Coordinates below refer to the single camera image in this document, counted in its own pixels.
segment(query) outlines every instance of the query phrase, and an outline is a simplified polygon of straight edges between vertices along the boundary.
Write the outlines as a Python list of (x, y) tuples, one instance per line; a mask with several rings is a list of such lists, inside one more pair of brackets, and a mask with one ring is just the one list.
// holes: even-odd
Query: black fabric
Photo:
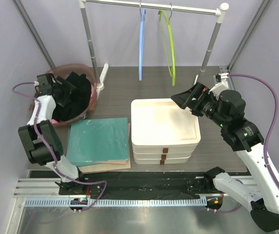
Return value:
[(66, 79), (69, 83), (78, 88), (78, 92), (71, 95), (71, 101), (64, 107), (56, 105), (53, 112), (53, 119), (60, 121), (67, 121), (77, 117), (81, 114), (90, 103), (92, 85), (91, 82), (86, 79), (86, 75), (78, 75), (72, 72)]
[[(250, 176), (249, 172), (230, 172), (230, 176)], [(108, 182), (101, 199), (118, 200), (172, 200), (197, 199), (187, 190), (187, 181), (196, 181), (204, 172), (103, 172), (84, 174), (89, 182), (106, 180)], [(30, 178), (59, 178), (53, 171), (31, 171)], [(91, 186), (91, 197), (97, 198), (99, 188)], [(208, 193), (206, 188), (199, 189), (196, 194)], [(59, 189), (59, 195), (77, 195)]]

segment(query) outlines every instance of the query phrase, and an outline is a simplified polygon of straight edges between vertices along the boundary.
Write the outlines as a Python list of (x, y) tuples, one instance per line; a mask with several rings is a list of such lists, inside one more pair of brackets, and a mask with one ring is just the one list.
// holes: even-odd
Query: yellow-green hanger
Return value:
[(167, 23), (167, 30), (168, 30), (168, 35), (169, 35), (169, 43), (170, 43), (170, 50), (172, 53), (172, 67), (170, 68), (169, 63), (168, 63), (168, 58), (167, 58), (167, 66), (168, 66), (168, 70), (169, 70), (169, 75), (170, 77), (172, 77), (172, 86), (175, 86), (175, 81), (176, 81), (176, 67), (175, 67), (175, 50), (174, 50), (174, 40), (173, 40), (173, 35), (172, 35), (172, 29), (170, 27), (170, 18), (172, 16), (172, 12), (170, 17), (167, 17), (167, 14), (165, 11), (160, 10), (159, 13), (159, 23), (160, 23), (160, 28), (161, 28), (161, 34), (162, 34), (162, 41), (163, 41), (163, 47), (164, 47), (164, 52), (165, 52), (165, 56), (167, 58), (167, 49), (166, 49), (166, 45), (165, 45), (165, 40), (164, 40), (164, 32), (163, 32), (163, 28), (162, 28), (162, 24), (161, 24), (161, 18), (162, 15), (164, 16), (164, 19)]

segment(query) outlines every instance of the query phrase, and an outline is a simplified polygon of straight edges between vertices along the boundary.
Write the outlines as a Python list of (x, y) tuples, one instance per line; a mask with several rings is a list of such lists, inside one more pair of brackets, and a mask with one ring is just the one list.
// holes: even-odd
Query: blue hanger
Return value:
[(142, 80), (143, 77), (143, 53), (144, 53), (144, 32), (145, 32), (145, 14), (146, 10), (142, 9), (140, 12), (140, 34), (139, 34), (139, 66), (138, 66), (138, 73), (139, 73), (139, 80)]

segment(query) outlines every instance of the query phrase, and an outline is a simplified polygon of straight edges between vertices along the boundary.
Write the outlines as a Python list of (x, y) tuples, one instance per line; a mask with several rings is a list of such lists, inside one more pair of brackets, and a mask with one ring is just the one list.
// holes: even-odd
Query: metal frame pole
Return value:
[(219, 29), (221, 28), (223, 19), (225, 17), (226, 11), (228, 9), (229, 9), (229, 5), (227, 3), (222, 3), (219, 7), (221, 15), (217, 17), (216, 24), (215, 24), (215, 27), (214, 27), (214, 30), (213, 30), (213, 33), (212, 33), (212, 37), (211, 37), (211, 40), (208, 44), (207, 51), (206, 51), (206, 54), (205, 54), (203, 62), (202, 62), (202, 66), (201, 66), (200, 71), (199, 71), (199, 75), (195, 78), (194, 84), (198, 81), (198, 79), (203, 77), (203, 75), (206, 71), (207, 63), (208, 63), (209, 58), (212, 54), (212, 50), (213, 50), (213, 47), (214, 47), (214, 44), (215, 44), (215, 41), (216, 41), (216, 38), (217, 38), (217, 35), (218, 35), (218, 32), (219, 32)]
[(50, 56), (50, 54), (48, 53), (41, 37), (39, 36), (36, 28), (34, 27), (28, 13), (26, 12), (24, 6), (22, 5), (20, 0), (13, 0), (14, 5), (16, 6), (17, 10), (19, 11), (23, 21), (26, 23), (31, 35), (33, 36), (34, 40), (36, 41), (40, 51), (42, 52), (43, 56), (45, 57), (47, 63), (49, 64), (49, 66), (52, 69), (55, 69), (56, 66)]
[(99, 72), (99, 68), (97, 66), (97, 62), (96, 62), (96, 57), (95, 57), (93, 41), (92, 41), (92, 37), (91, 37), (89, 21), (87, 19), (87, 13), (86, 13), (86, 9), (85, 9), (85, 4), (83, 2), (81, 2), (81, 1), (80, 1), (80, 8), (81, 8), (81, 14), (82, 14), (82, 18), (83, 18), (83, 23), (84, 23), (87, 43), (88, 43), (89, 49), (90, 49), (91, 60), (92, 60), (92, 64), (93, 64), (94, 74), (95, 74), (95, 77), (96, 77), (96, 82), (97, 82), (97, 84), (100, 84), (101, 83), (100, 79), (99, 79), (100, 72)]
[(250, 25), (248, 26), (247, 31), (244, 34), (244, 37), (242, 38), (235, 54), (233, 55), (230, 64), (228, 66), (228, 70), (231, 71), (233, 66), (235, 65), (238, 57), (240, 56), (243, 48), (245, 47), (246, 43), (248, 42), (248, 40), (251, 38), (253, 32), (255, 31), (258, 23), (260, 22), (261, 18), (263, 17), (263, 15), (265, 14), (266, 10), (268, 9), (268, 7), (270, 6), (272, 0), (263, 0), (262, 3), (260, 4), (257, 13), (255, 14), (252, 22), (250, 23)]
[[(257, 190), (257, 184), (254, 179), (250, 175), (242, 175), (242, 176), (232, 176), (233, 179), (238, 179), (242, 181), (244, 185), (249, 187), (250, 189)], [(68, 205), (68, 201), (74, 199), (75, 197), (82, 196), (64, 196), (58, 195), (59, 187), (55, 184), (55, 182), (60, 182), (60, 178), (28, 178), (23, 179), (20, 178), (17, 183), (16, 190), (14, 192), (14, 198), (16, 199), (16, 204), (13, 209), (12, 215), (10, 217), (7, 234), (16, 234), (19, 229), (19, 223), (23, 218), (23, 209), (24, 207), (36, 207), (45, 206), (50, 207), (58, 207), (62, 206), (63, 202), (55, 202), (55, 201), (65, 201), (66, 205)], [(219, 196), (220, 194), (205, 194), (205, 196)]]

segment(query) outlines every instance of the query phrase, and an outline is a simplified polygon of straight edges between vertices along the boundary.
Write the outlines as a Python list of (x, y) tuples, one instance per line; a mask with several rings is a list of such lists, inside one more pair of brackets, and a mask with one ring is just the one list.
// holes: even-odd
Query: metal hook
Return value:
[(168, 20), (170, 20), (170, 18), (172, 17), (172, 14), (173, 14), (173, 6), (172, 6), (172, 3), (170, 3), (170, 16), (169, 16)]
[(140, 13), (140, 16), (141, 16), (141, 0), (139, 0), (139, 13)]

